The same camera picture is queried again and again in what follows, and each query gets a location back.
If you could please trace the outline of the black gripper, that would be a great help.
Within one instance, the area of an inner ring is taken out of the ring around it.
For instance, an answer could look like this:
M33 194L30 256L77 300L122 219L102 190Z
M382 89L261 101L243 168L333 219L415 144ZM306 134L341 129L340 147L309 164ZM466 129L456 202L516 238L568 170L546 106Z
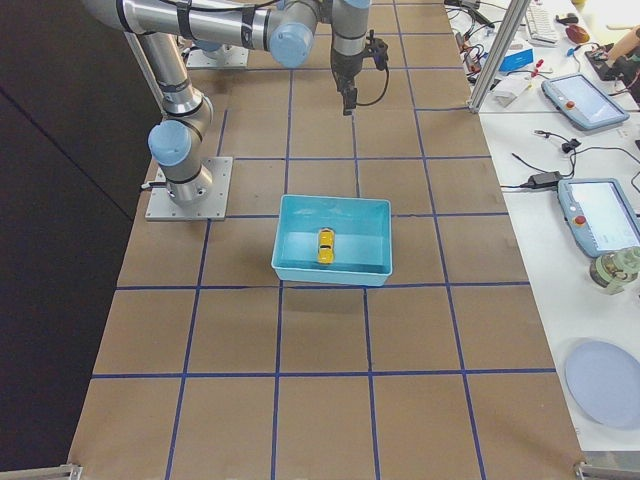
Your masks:
M357 107L355 78L362 69L362 55L344 55L332 52L330 56L332 75L337 91L342 93L343 115L350 116Z

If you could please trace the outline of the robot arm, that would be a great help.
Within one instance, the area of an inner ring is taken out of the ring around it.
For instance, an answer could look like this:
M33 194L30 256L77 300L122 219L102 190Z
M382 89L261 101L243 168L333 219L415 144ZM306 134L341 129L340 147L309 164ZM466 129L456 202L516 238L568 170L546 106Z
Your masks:
M183 39L216 63L238 52L260 50L293 69L308 58L318 24L331 27L331 71L343 112L357 106L355 78L374 54L368 33L368 1L87 1L98 21L132 35L162 96L162 122L148 145L165 178L165 197L175 205L198 204L212 191L214 177L198 153L212 119L210 100L188 74Z

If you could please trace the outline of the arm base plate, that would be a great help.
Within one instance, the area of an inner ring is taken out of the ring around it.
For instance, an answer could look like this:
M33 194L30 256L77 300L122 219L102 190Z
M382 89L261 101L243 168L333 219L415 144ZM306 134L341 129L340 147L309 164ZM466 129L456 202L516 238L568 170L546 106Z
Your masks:
M204 157L199 176L189 183L166 180L158 169L145 217L148 221L224 220L232 176L232 157Z
M244 70L248 58L249 50L238 46L223 45L214 51L191 48L186 67L190 70Z

